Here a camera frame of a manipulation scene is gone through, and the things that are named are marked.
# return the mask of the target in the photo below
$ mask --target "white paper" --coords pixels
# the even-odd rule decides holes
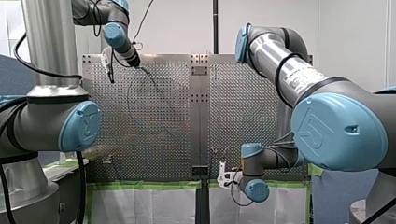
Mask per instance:
[[[195,224],[195,189],[120,189],[92,195],[94,224]]]
[[[210,223],[212,224],[304,224],[306,219],[307,189],[270,188],[270,196],[264,203],[248,207],[236,205],[227,189],[210,189]],[[242,192],[234,193],[235,199],[249,203]]]
[[[21,1],[6,1],[8,39],[20,39],[25,33]]]

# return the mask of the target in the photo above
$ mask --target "white wall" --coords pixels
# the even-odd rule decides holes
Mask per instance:
[[[319,69],[368,91],[388,86],[390,0],[320,0]]]
[[[149,0],[130,1],[133,38]],[[219,0],[219,53],[234,53],[236,35],[247,22],[285,26],[318,55],[318,0]],[[144,53],[213,52],[212,0],[154,1],[137,40]]]
[[[318,56],[318,0],[219,0],[219,52],[234,53],[236,35],[247,22],[287,27],[304,39],[309,54]]]
[[[132,39],[149,0],[130,1]],[[212,50],[212,0],[154,1],[136,42],[143,53],[206,53]]]

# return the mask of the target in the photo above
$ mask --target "green tape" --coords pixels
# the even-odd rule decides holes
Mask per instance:
[[[59,166],[59,167],[74,167],[74,166],[78,166],[78,161],[77,160],[72,160],[72,161],[65,161],[62,164],[59,164],[58,161],[48,164],[45,166],[45,168],[51,168],[54,166]]]
[[[93,190],[87,190],[87,204],[86,204],[87,208],[85,209],[85,211],[86,211],[88,224],[92,224],[92,202],[93,202]]]
[[[176,190],[176,189],[199,189],[200,181],[180,182],[145,182],[145,181],[116,181],[109,183],[94,183],[88,185],[88,190],[119,190],[119,189],[154,189],[154,190]]]
[[[311,183],[309,181],[276,181],[264,180],[269,187],[285,188],[285,189],[306,189],[309,188]],[[210,180],[210,188],[219,188],[217,180]]]
[[[310,175],[322,176],[323,171],[324,170],[322,168],[320,168],[312,163],[308,164],[308,173]]]

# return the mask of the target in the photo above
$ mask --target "metal bracket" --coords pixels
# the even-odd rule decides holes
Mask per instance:
[[[193,76],[207,76],[207,66],[193,66],[191,74]]]
[[[192,175],[209,175],[209,166],[207,165],[192,166]]]

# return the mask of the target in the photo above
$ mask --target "metal stand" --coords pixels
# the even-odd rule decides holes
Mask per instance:
[[[360,224],[387,202],[396,197],[396,177],[378,172],[374,185],[366,200],[354,202],[350,207],[350,224]],[[394,223],[396,207],[388,210],[373,224]]]
[[[58,224],[59,187],[48,183],[38,159],[3,165],[16,223]],[[0,194],[0,223],[8,223],[3,192]]]

